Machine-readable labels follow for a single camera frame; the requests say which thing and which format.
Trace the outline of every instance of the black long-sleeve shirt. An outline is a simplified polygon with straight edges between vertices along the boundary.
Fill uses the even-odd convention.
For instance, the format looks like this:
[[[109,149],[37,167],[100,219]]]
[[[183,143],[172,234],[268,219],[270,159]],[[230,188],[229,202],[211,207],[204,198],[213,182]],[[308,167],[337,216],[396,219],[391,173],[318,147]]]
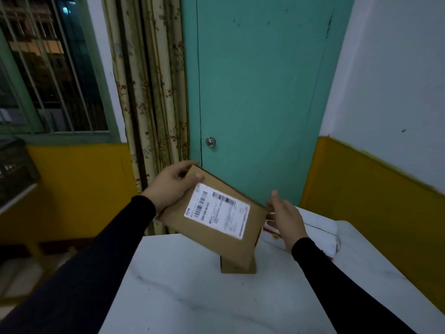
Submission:
[[[155,214],[149,199],[133,197],[89,248],[61,266],[0,322],[0,333],[98,333]],[[337,333],[413,333],[338,269],[309,238],[297,241],[292,255]],[[333,283],[325,283],[327,276]]]

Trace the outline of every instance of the person's left hand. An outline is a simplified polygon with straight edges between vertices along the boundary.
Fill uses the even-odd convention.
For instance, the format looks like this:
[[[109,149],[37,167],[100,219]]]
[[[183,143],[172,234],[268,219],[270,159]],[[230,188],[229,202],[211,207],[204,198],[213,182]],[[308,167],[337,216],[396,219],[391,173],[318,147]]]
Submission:
[[[141,195],[146,196],[153,203],[156,214],[173,204],[184,195],[187,189],[195,186],[203,179],[203,175],[199,173],[187,174],[182,178],[188,169],[192,165],[197,165],[197,163],[193,160],[184,160],[166,167],[153,180],[153,183],[142,192]]]

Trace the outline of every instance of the yellow wall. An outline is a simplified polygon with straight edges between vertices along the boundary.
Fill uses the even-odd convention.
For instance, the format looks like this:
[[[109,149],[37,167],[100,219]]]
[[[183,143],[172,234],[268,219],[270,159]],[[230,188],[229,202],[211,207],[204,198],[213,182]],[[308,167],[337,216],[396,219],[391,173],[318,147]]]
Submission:
[[[445,313],[445,196],[320,137],[300,207],[353,224]]]
[[[28,151],[41,182],[0,216],[0,244],[94,237],[137,194],[126,144]]]

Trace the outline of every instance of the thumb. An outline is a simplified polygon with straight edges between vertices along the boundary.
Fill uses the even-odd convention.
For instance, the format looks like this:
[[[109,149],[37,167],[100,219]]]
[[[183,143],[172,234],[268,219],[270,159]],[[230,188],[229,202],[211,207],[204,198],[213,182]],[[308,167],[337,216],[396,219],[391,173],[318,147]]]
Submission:
[[[281,201],[281,198],[276,190],[272,191],[272,193],[270,194],[270,199],[272,201],[272,206],[274,207],[276,214],[281,214],[286,212],[286,208],[284,207],[284,204]]]
[[[200,174],[200,173],[197,173],[197,174],[188,173],[188,174],[186,174],[184,179],[181,180],[182,191],[185,192],[186,190],[188,190],[192,186],[195,186],[196,184],[198,184],[202,179],[203,179],[203,175]]]

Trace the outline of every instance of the curtain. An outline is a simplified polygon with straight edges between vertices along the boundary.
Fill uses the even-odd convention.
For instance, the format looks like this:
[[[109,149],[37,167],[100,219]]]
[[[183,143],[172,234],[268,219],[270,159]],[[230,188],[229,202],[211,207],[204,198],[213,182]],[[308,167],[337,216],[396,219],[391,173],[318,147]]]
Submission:
[[[179,0],[102,0],[139,192],[189,157]],[[154,233],[164,234],[154,221]]]

